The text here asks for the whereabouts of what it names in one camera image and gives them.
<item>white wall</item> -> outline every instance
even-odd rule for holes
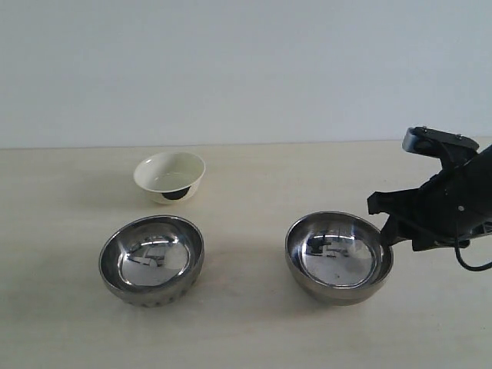
[[[492,2],[0,0],[0,147],[492,135]]]

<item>table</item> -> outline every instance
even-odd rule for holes
[[[478,139],[482,147],[492,138]],[[284,237],[313,211],[369,216],[373,191],[417,187],[439,161],[399,141],[186,147],[207,171],[197,194],[149,202],[136,164],[177,148],[0,151],[2,368],[488,367],[490,272],[459,267],[451,249],[394,247],[394,267],[372,298],[326,307],[294,282]],[[111,295],[98,256],[137,218],[176,214],[205,240],[198,283],[165,307]],[[490,238],[464,258],[492,258]]]

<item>bowl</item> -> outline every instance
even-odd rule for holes
[[[291,226],[285,256],[309,295],[333,305],[357,304],[384,285],[393,266],[391,247],[379,240],[379,230],[364,219],[321,211]]]
[[[205,173],[205,162],[191,152],[161,152],[146,158],[133,173],[138,187],[159,204],[191,198]]]
[[[197,280],[203,260],[198,228],[180,217],[155,215],[114,233],[102,248],[99,271],[118,298],[154,307],[183,296]]]

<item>white ceramic bowl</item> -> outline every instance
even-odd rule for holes
[[[205,162],[191,152],[161,152],[142,161],[133,174],[138,187],[159,204],[188,200],[197,191]]]

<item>metal bowl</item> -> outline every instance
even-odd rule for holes
[[[356,304],[383,286],[393,266],[393,251],[379,239],[379,230],[362,218],[318,212],[291,226],[285,256],[294,279],[311,296],[329,304]]]
[[[154,307],[184,295],[204,260],[204,242],[190,221],[156,215],[125,225],[109,238],[99,271],[111,293],[130,304]]]

